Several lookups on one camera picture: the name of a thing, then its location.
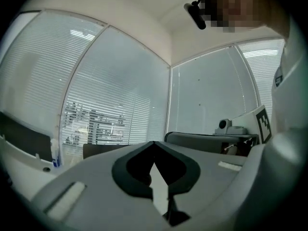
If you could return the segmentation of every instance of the gray plastic surface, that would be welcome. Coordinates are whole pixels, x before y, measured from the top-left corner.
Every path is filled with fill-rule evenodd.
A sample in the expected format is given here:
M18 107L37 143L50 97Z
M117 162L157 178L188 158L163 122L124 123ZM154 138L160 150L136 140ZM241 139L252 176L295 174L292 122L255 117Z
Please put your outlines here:
M200 178L194 187L188 193L174 196L178 210L185 211L191 217L217 199L238 174L238 171L221 167L218 163L222 161L242 166L246 161L243 156L201 152L166 142L163 144L195 160L201 168Z
M307 134L308 128L291 129L277 134L266 144L258 175L237 217L237 230L255 227L272 211L280 208L298 184L308 159Z
M203 152L220 153L223 142L237 143L239 141L237 137L172 132L168 134L166 142Z
M44 211L72 182L80 181L87 187L68 214L65 225L81 231L167 229L169 224L150 199L127 195L112 178L115 160L144 144L85 159L45 186L32 202Z
M170 230L234 230L238 210L247 197L256 178L264 146L264 144L257 145L251 149L241 171L217 199L214 199L206 208L188 221Z

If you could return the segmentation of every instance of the white sleeve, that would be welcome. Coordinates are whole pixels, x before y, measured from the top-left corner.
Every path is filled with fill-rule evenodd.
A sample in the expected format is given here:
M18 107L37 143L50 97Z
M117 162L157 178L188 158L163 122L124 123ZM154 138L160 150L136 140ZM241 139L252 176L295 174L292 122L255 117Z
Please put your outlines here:
M289 39L272 86L272 134L308 126L308 58L305 37L290 18Z

